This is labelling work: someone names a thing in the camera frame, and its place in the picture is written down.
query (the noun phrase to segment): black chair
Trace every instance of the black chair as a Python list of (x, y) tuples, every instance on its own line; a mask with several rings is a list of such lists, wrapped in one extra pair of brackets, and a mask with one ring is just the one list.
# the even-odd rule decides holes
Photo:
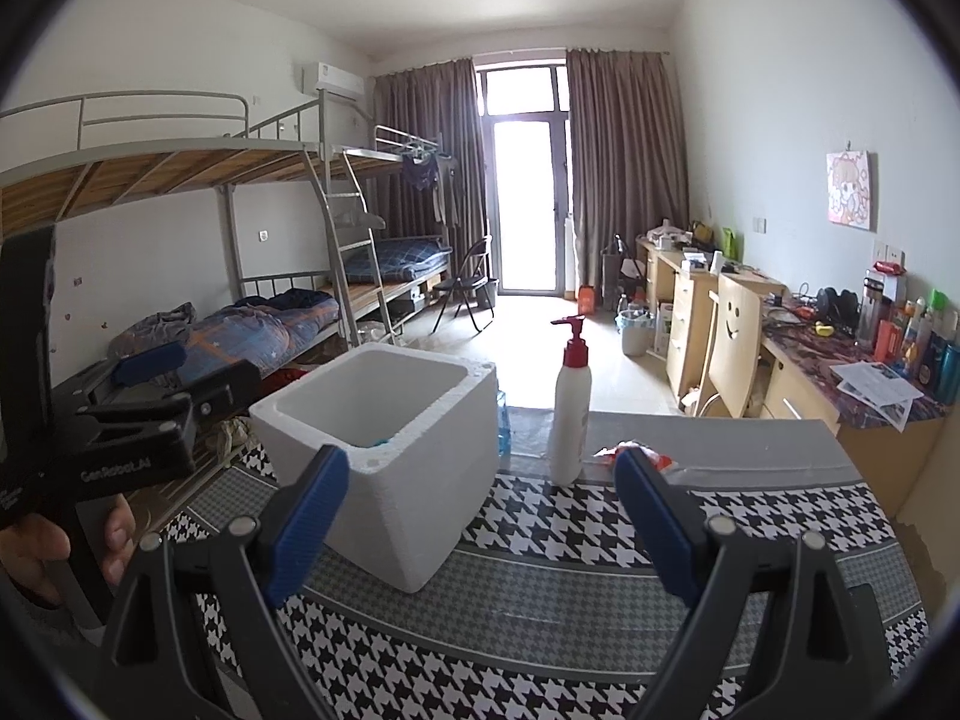
[[(440, 305), (440, 315), (437, 317), (437, 323), (433, 326), (433, 330), (430, 331), (432, 336), (437, 332), (437, 328), (440, 327), (440, 320), (443, 319), (443, 312), (446, 311), (446, 305), (449, 303), (450, 295), (457, 295), (459, 303), (457, 304), (457, 313), (453, 314), (453, 319), (457, 319), (460, 315), (460, 309), (464, 306), (467, 306), (467, 313), (470, 314), (470, 321), (473, 322), (473, 327), (478, 333), (482, 333), (488, 327), (494, 319), (493, 314), (493, 300), (490, 295), (490, 278), (484, 272), (484, 263), (487, 259), (487, 255), (490, 254), (490, 242), (493, 240), (493, 236), (485, 235), (483, 238), (478, 240), (467, 250), (467, 254), (464, 255), (464, 261), (460, 264), (460, 269), (457, 271), (457, 275), (454, 278), (446, 279), (445, 281), (440, 282), (440, 284), (434, 287), (438, 293), (443, 294), (443, 303)], [(478, 258), (476, 266), (473, 269), (470, 269), (470, 260), (474, 257)], [(483, 327), (480, 327), (477, 324), (476, 317), (473, 315), (473, 309), (470, 307), (469, 300), (467, 300), (467, 293), (474, 292), (477, 290), (483, 290), (487, 296), (487, 305), (490, 306), (490, 321), (487, 322)]]

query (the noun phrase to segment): pump nozzle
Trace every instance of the pump nozzle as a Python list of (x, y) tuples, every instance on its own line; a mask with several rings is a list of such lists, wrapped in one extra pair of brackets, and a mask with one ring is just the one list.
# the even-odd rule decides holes
[(550, 322), (550, 324), (568, 324), (573, 330), (573, 338), (566, 342), (566, 348), (563, 351), (563, 364), (566, 367), (587, 367), (589, 349), (587, 349), (587, 343), (580, 337), (580, 333), (584, 330), (585, 318), (583, 316), (564, 317)]

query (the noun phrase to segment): brown curtain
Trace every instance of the brown curtain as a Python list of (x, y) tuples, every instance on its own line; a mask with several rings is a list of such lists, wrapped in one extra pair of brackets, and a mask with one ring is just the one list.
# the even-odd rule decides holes
[(664, 218), (688, 225), (683, 130), (658, 53), (572, 50), (566, 66), (579, 276), (597, 286), (614, 234), (632, 247)]
[[(453, 268), (474, 241), (487, 234), (483, 136), (477, 112), (476, 71), (472, 59), (379, 76), (373, 88), (378, 124), (421, 138), (443, 139), (443, 151), (454, 157), (453, 175), (445, 188)], [(433, 235), (432, 190), (418, 191), (399, 175), (381, 177), (371, 210), (386, 220), (385, 237)]]

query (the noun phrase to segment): blue gripper pad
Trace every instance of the blue gripper pad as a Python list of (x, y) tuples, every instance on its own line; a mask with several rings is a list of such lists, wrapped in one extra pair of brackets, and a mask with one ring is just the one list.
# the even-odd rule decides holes
[(299, 479), (277, 490), (261, 512), (254, 571), (272, 608), (304, 585), (347, 495), (349, 474), (344, 450), (320, 447)]
[[(688, 501), (680, 498), (685, 493), (678, 495), (678, 490), (670, 490), (659, 471), (638, 450), (620, 452), (613, 468), (613, 483), (664, 589), (693, 608), (703, 590), (697, 571), (699, 547), (701, 543), (706, 545), (699, 508), (693, 514), (685, 507)], [(672, 501), (680, 512), (674, 511)]]
[(145, 352), (131, 355), (117, 362), (113, 369), (113, 384), (133, 386), (148, 382), (186, 362), (186, 349), (179, 341), (170, 341)]

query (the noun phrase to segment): electrical outlet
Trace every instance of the electrical outlet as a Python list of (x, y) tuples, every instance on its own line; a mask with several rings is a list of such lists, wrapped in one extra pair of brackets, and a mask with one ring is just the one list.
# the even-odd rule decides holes
[(880, 240), (880, 238), (874, 239), (874, 253), (871, 255), (870, 266), (874, 263), (886, 262), (887, 261), (887, 245)]

